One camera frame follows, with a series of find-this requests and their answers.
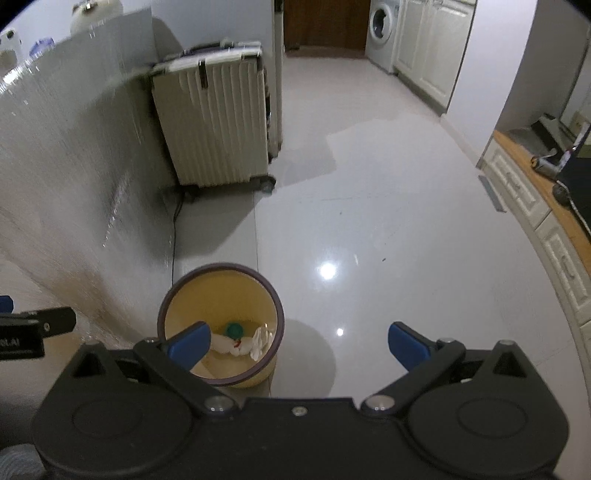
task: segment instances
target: doorway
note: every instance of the doorway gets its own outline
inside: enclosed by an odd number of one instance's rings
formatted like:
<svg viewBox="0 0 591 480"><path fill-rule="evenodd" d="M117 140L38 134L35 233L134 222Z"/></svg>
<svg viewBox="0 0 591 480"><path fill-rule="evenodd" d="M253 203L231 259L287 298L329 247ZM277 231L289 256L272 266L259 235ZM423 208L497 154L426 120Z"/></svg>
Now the doorway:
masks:
<svg viewBox="0 0 591 480"><path fill-rule="evenodd" d="M371 0L285 0L285 49L365 50Z"/></svg>

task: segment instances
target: baseboard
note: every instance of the baseboard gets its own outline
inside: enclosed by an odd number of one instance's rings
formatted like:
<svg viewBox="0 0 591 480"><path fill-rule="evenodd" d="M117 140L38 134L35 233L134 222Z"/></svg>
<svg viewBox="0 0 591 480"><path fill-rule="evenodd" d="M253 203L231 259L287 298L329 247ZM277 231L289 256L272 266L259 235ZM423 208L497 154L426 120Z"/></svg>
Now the baseboard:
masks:
<svg viewBox="0 0 591 480"><path fill-rule="evenodd" d="M411 79L409 79L405 74L402 72L398 72L397 74L398 80L400 80L403 84L408 87L408 89L418 96L423 103L425 103L431 110L433 110L437 116L441 116L445 113L445 108L440 105L438 102L433 100L421 87L417 86Z"/></svg>
<svg viewBox="0 0 591 480"><path fill-rule="evenodd" d="M472 148L472 146L468 143L468 140L460 133L460 131L447 119L447 114L444 113L441 118L439 119L439 123L443 127L443 129L449 134L450 137L454 139L457 143L457 146L460 147L460 150L463 151L466 156L470 159L470 161L474 164L474 166L478 165L480 162L480 154L476 152Z"/></svg>

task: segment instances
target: white wall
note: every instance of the white wall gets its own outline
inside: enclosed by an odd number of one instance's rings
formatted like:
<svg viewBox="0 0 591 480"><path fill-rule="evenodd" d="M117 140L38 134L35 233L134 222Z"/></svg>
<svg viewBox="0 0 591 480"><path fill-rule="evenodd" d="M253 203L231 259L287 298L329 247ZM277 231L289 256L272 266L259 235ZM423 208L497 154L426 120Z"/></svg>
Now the white wall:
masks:
<svg viewBox="0 0 591 480"><path fill-rule="evenodd" d="M569 126L573 115L577 110L584 111L584 115L591 117L591 48L587 50L585 60L581 67L577 83L570 95L569 102L564 109L560 120Z"/></svg>
<svg viewBox="0 0 591 480"><path fill-rule="evenodd" d="M7 28L19 32L26 52L43 37L52 37L57 43L70 35L72 6L76 2L37 0ZM152 7L152 15L166 24L182 48L231 37L260 40L266 51L272 51L272 0L122 0L122 3L125 13ZM171 39L163 38L164 44L167 41Z"/></svg>
<svg viewBox="0 0 591 480"><path fill-rule="evenodd" d="M559 117L585 48L587 19L565 0L538 0L530 38L496 128L531 125L544 113Z"/></svg>
<svg viewBox="0 0 591 480"><path fill-rule="evenodd" d="M525 51L537 0L478 0L452 101L442 120L477 162L495 129Z"/></svg>

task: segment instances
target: trash can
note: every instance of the trash can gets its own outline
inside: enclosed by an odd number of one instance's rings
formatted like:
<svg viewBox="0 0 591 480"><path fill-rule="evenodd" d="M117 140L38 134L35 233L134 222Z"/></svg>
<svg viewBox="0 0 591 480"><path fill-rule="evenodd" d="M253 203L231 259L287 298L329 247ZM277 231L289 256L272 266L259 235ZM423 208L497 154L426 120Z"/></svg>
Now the trash can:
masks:
<svg viewBox="0 0 591 480"><path fill-rule="evenodd" d="M232 356L210 350L191 370L210 385L248 388L269 377L277 361L285 319L279 296L261 274L243 265L217 263L197 268L173 285L158 314L158 335L168 339L198 321L220 335L240 323L245 336L266 326L271 340L263 356Z"/></svg>

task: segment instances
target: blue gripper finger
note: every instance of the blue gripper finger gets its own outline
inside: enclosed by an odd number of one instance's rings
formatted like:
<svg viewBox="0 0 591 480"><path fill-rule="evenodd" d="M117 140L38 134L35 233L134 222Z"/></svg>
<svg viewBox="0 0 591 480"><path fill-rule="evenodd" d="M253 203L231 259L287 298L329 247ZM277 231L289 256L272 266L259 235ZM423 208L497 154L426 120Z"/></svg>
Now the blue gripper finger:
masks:
<svg viewBox="0 0 591 480"><path fill-rule="evenodd" d="M191 370L209 351L212 331L205 322L197 322L166 342L166 354L174 363Z"/></svg>
<svg viewBox="0 0 591 480"><path fill-rule="evenodd" d="M409 371L429 360L436 350L435 342L423 337L403 322L394 322L390 325L388 347L396 360Z"/></svg>
<svg viewBox="0 0 591 480"><path fill-rule="evenodd" d="M8 295L0 295L0 313L12 313L14 302Z"/></svg>

